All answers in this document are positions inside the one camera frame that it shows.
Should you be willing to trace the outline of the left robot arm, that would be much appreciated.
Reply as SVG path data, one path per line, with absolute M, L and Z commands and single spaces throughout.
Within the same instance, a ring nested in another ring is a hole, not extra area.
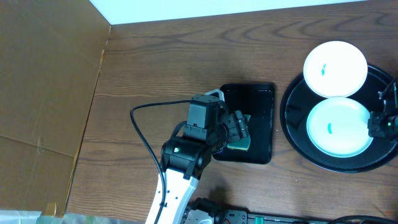
M 189 101 L 188 118 L 179 123 L 161 150 L 157 189 L 146 223 L 220 223 L 214 210 L 189 218 L 188 202 L 213 154 L 241 142 L 248 149 L 249 116 L 230 112 L 223 95 L 195 95 Z

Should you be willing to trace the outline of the green yellow sponge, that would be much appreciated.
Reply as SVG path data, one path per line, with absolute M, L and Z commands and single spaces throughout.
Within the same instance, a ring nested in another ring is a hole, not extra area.
M 239 133 L 241 135 L 241 139 L 235 142 L 228 143 L 228 149 L 241 151 L 247 151 L 249 149 L 251 137 L 248 130 L 248 121 L 250 120 L 250 117 L 250 115 L 244 114 L 242 119 L 238 119 Z

